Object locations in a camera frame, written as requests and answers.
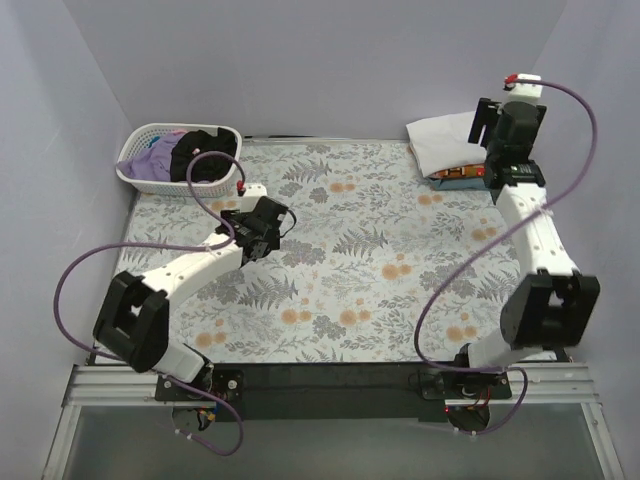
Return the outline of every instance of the white basket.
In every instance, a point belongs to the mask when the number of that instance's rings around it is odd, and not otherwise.
[[[142,150],[147,148],[154,137],[161,137],[175,130],[204,130],[209,135],[217,137],[219,128],[229,130],[236,136],[237,147],[235,158],[236,160],[238,160],[240,158],[240,150],[242,149],[242,137],[237,130],[231,127],[224,127],[220,125],[193,125],[186,123],[150,123],[149,125],[144,125],[143,127],[138,128],[127,139],[124,147],[122,147],[122,151],[120,152],[118,161],[116,162],[116,175],[118,175],[118,178],[120,178],[120,180],[122,180],[123,182],[127,182],[133,185],[135,188],[144,193],[190,197],[191,192],[189,191],[189,187],[187,186],[186,182],[155,182],[149,180],[135,180],[127,178],[117,167],[117,164],[137,155]],[[238,169],[236,168],[235,164],[233,164],[229,169],[229,173],[227,173],[221,180],[207,184],[194,183],[193,188],[200,197],[221,197],[225,195],[229,190],[234,188],[234,177],[236,176],[236,173],[238,173]]]

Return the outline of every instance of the wall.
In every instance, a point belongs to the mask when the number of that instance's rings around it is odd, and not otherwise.
[[[113,172],[130,125],[61,1],[0,1],[0,478],[40,478],[81,353],[51,299],[66,265],[121,238],[131,192]],[[63,293],[88,340],[113,255]]]
[[[596,163],[584,184],[558,208],[556,223],[582,271],[596,274],[602,293],[575,356],[588,360],[627,478],[640,477],[640,414],[635,399],[640,238],[638,111],[640,5],[633,0],[570,0],[536,64],[536,73],[575,87],[600,124]],[[540,163],[553,191],[584,161],[589,142],[584,112],[562,94],[545,92],[549,113],[540,134]]]
[[[533,67],[565,2],[65,0],[134,127],[403,138]]]

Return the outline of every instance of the white cloth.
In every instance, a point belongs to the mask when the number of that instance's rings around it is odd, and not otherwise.
[[[467,142],[474,115],[443,115],[407,125],[411,149],[424,177],[445,168],[484,163],[486,150]]]

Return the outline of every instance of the table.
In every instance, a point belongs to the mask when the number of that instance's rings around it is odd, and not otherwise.
[[[403,142],[249,144],[241,161],[298,225],[279,252],[219,277],[172,315],[170,336],[214,362],[415,360],[413,331],[429,296],[505,230],[487,192],[432,190]],[[220,211],[237,198],[208,203]],[[195,245],[216,224],[191,198],[141,195],[126,239]],[[117,270],[143,273],[178,255],[127,248]],[[488,334],[517,282],[515,250],[503,242],[438,300],[423,351],[451,360]]]

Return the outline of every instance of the tablecloth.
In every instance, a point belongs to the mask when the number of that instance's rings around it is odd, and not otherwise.
[[[170,336],[214,362],[415,360],[414,326],[434,288],[505,230],[487,192],[432,191],[406,143],[247,145],[241,160],[298,225],[280,251],[217,278],[172,315]],[[237,198],[207,202],[219,211]],[[195,245],[215,226],[191,198],[141,195],[126,238]],[[117,271],[143,273],[178,255],[126,248]],[[451,360],[496,328],[517,280],[515,250],[503,242],[437,301],[424,352]]]

